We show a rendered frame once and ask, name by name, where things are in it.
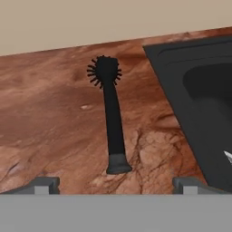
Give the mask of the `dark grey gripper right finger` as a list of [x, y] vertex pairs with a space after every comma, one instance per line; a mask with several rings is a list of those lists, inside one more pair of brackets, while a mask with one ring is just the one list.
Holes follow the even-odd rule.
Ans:
[[232, 195], [232, 192], [210, 187], [193, 177], [175, 177], [172, 185], [173, 193], [179, 195]]

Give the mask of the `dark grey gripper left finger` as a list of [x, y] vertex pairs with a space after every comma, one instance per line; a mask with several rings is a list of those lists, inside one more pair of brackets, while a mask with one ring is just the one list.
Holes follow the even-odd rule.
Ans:
[[25, 194], [25, 195], [52, 195], [60, 194], [59, 190], [60, 178], [59, 177], [37, 177], [30, 181], [25, 186], [14, 188], [5, 191], [5, 195], [9, 194]]

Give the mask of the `black sink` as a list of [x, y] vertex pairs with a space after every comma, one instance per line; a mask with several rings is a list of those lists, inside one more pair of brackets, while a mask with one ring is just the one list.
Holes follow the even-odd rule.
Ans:
[[232, 35], [143, 49], [205, 180], [232, 192]]

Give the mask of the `black dish brush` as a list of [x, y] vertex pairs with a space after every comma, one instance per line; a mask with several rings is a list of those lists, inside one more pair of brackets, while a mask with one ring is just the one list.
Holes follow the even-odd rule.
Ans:
[[121, 77], [118, 59], [104, 55], [98, 56], [96, 59], [92, 59], [92, 64], [88, 65], [87, 72], [87, 76], [92, 77], [91, 82], [95, 86], [100, 85], [103, 90], [109, 152], [106, 173], [109, 175], [128, 173], [132, 171], [132, 167], [126, 158], [121, 111], [115, 88], [116, 80]]

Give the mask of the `silver tap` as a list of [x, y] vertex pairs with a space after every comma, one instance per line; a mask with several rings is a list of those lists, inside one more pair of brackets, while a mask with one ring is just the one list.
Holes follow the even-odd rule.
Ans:
[[226, 150], [224, 150], [224, 153], [227, 156], [229, 162], [232, 164], [232, 154]]

